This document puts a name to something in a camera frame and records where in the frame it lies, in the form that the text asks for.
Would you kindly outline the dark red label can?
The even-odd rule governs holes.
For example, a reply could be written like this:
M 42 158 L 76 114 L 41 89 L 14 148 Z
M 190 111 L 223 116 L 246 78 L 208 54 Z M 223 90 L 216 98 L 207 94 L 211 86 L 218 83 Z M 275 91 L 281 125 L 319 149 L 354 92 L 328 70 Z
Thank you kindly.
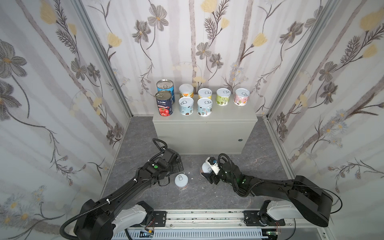
M 161 116 L 168 117 L 173 114 L 172 94 L 169 91 L 158 91 L 156 101 Z

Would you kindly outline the white lid can green label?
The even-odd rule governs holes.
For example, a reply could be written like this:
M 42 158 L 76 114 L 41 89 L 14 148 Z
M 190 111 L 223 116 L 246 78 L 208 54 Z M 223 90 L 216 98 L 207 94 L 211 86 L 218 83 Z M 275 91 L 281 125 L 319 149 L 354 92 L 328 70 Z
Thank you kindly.
M 218 106 L 226 106 L 230 101 L 231 91 L 226 88 L 217 90 L 216 103 Z

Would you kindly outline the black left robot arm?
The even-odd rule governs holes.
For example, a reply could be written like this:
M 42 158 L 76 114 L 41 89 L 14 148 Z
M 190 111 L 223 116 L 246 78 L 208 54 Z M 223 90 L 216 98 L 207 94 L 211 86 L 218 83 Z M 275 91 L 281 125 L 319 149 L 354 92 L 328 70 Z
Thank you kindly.
M 161 180 L 184 170 L 181 156 L 168 148 L 166 142 L 153 139 L 159 149 L 135 176 L 112 194 L 98 201 L 85 202 L 78 215 L 70 218 L 60 227 L 60 235 L 67 240 L 110 240 L 117 224 L 113 221 L 123 207 L 140 192 L 158 184 Z

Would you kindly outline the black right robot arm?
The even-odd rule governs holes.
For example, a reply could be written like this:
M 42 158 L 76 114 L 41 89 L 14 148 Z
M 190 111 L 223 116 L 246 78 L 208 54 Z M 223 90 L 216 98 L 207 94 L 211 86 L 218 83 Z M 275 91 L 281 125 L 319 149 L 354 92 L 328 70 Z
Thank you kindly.
M 240 197 L 267 196 L 291 202 L 308 222 L 318 227 L 328 227 L 332 212 L 333 197 L 331 191 L 315 185 L 304 176 L 292 180 L 265 180 L 245 175 L 226 154 L 218 158 L 208 157 L 205 163 L 211 170 L 202 173 L 210 184 L 224 182 L 232 186 Z

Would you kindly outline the white lid can orange label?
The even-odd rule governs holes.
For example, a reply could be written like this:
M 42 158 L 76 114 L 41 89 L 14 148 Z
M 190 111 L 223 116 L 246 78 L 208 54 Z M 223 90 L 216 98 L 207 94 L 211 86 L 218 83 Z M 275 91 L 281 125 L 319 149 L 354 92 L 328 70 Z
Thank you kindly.
M 190 84 L 182 84 L 179 87 L 179 93 L 180 93 L 180 98 L 183 97 L 194 97 L 194 87 Z

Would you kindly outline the white lid can yellow label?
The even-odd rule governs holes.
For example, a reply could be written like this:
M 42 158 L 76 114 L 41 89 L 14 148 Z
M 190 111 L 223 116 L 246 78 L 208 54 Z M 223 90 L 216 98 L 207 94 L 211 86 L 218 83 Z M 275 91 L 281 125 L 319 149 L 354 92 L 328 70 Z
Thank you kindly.
M 211 100 L 212 94 L 213 94 L 213 92 L 208 88 L 202 88 L 202 89 L 199 89 L 199 91 L 198 91 L 199 99 L 207 98 L 207 99 Z

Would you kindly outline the white lid can blue label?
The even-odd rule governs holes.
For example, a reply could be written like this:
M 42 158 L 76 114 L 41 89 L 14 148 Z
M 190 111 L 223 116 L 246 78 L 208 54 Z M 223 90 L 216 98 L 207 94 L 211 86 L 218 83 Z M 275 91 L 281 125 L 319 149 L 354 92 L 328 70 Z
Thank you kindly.
M 201 98 L 197 102 L 198 114 L 202 117 L 207 117 L 212 113 L 213 102 L 209 98 Z

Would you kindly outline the blue label soup can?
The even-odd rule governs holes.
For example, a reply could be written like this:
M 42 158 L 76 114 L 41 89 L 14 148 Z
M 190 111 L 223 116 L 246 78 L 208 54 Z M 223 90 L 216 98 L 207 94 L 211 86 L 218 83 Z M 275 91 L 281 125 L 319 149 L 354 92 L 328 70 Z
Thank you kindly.
M 162 79 L 156 83 L 158 91 L 168 91 L 171 93 L 172 104 L 175 102 L 174 83 L 171 80 Z

